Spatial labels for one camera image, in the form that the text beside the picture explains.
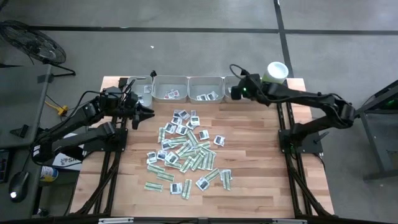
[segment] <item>plastic bin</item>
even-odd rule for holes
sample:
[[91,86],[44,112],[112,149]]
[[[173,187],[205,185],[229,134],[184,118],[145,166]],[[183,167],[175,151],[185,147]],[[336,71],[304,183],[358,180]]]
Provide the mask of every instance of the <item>plastic bin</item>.
[[[175,99],[165,99],[167,91],[178,90],[180,97]],[[188,96],[188,78],[178,76],[156,76],[152,84],[152,96],[159,103],[185,103]]]
[[132,86],[131,91],[135,94],[141,95],[144,103],[143,106],[152,108],[152,95],[151,93],[144,93],[145,86],[149,85],[152,87],[152,77],[130,77],[127,79],[127,84],[130,84],[132,80],[136,80]]
[[[198,95],[212,91],[218,95],[216,100],[197,100]],[[194,104],[221,103],[224,98],[224,80],[221,77],[191,77],[188,81],[188,95]]]
[[229,92],[228,88],[232,86],[238,85],[240,79],[238,79],[234,75],[228,75],[224,78],[224,93],[225,93],[225,102],[227,103],[250,103],[251,100],[247,98],[243,98],[241,100],[232,100],[231,93]]

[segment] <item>black metal stand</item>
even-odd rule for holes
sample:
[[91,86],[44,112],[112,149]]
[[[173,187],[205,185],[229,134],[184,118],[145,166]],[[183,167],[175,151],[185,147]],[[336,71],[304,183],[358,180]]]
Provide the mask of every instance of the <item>black metal stand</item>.
[[52,65],[52,66],[57,67],[57,68],[62,68],[62,69],[64,69],[64,70],[70,72],[70,73],[65,73],[65,74],[60,74],[60,75],[54,75],[54,74],[53,74],[53,75],[52,75],[53,77],[76,76],[76,72],[75,72],[74,70],[72,70],[72,69],[65,68],[65,67],[63,67],[63,66],[61,66],[61,65]]
[[398,169],[394,168],[390,157],[390,152],[397,152],[395,145],[383,144],[384,142],[389,141],[386,139],[388,136],[384,133],[381,136],[380,134],[377,134],[374,128],[371,128],[371,116],[377,114],[377,117],[386,119],[385,128],[387,129],[389,128],[388,120],[391,119],[389,116],[394,116],[392,114],[398,113],[398,110],[380,110],[380,107],[386,105],[388,102],[392,102],[398,97],[398,80],[378,91],[374,96],[376,97],[374,100],[362,106],[356,113],[356,117],[361,118],[370,146],[376,156],[377,165],[380,169],[380,172],[364,176],[364,180],[378,180],[398,176]]

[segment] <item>wooden table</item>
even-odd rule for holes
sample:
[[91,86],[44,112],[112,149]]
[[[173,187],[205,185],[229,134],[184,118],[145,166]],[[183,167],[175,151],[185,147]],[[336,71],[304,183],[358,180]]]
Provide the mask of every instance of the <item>wooden table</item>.
[[[117,86],[119,78],[104,77],[101,89]],[[304,81],[300,78],[289,79],[288,84],[292,89],[305,90]],[[312,119],[310,108],[295,104],[292,107],[296,122],[305,123]],[[256,102],[218,105],[154,103],[153,109],[156,116],[140,123],[138,130],[132,130],[129,123],[127,147],[119,166],[112,216],[294,217],[285,158],[279,152],[279,122],[275,105],[268,108]],[[193,180],[191,196],[189,200],[184,200],[180,195],[170,195],[170,182],[156,179],[155,174],[147,171],[146,154],[160,149],[157,143],[159,127],[171,120],[176,109],[197,111],[201,125],[194,133],[198,138],[199,131],[209,131],[211,149],[217,152],[215,167],[232,170],[231,191],[223,189],[218,177],[211,182],[209,189],[202,192],[195,182],[209,171],[189,170],[184,175],[177,169],[166,167],[167,172],[175,174],[175,182]],[[225,136],[224,147],[213,144],[217,134]],[[167,133],[166,138],[174,136]],[[83,161],[71,212],[81,208],[97,187],[103,157],[104,153],[95,152]],[[311,154],[303,155],[303,164],[308,187],[325,209],[333,213],[322,164]],[[163,192],[144,190],[147,181],[163,184]],[[298,192],[300,207],[304,211],[301,191]]]

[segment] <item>fan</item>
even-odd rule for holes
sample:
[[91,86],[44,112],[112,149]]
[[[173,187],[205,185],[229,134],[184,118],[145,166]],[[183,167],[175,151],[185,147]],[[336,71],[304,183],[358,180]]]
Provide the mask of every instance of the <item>fan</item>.
[[24,52],[29,57],[50,64],[58,68],[68,70],[71,73],[54,75],[55,77],[76,75],[73,70],[62,67],[67,54],[54,40],[40,31],[32,30],[27,24],[18,21],[4,21],[0,23],[0,35],[3,39]]

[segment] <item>concrete floor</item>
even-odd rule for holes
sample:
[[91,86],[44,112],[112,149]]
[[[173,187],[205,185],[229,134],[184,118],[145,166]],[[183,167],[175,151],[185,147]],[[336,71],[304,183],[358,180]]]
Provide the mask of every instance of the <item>concrete floor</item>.
[[[280,7],[286,29],[398,30],[395,0],[280,0]],[[30,25],[278,28],[272,0],[12,0],[0,13],[5,19]],[[45,33],[65,49],[64,66],[78,74],[57,78],[48,92],[71,107],[85,90],[98,90],[105,75],[156,70],[159,75],[225,76],[231,63],[264,73],[268,63],[283,61],[279,34]],[[305,79],[308,91],[337,93],[357,108],[397,79],[396,35],[287,35],[287,43],[294,75]],[[0,42],[0,63],[30,65],[30,60]],[[321,115],[313,110],[314,118]],[[48,108],[43,118],[43,126],[59,122]],[[378,169],[361,121],[329,131],[322,144],[335,213],[395,223],[398,179],[362,181]],[[51,215],[65,211],[68,197],[60,198],[44,200]]]

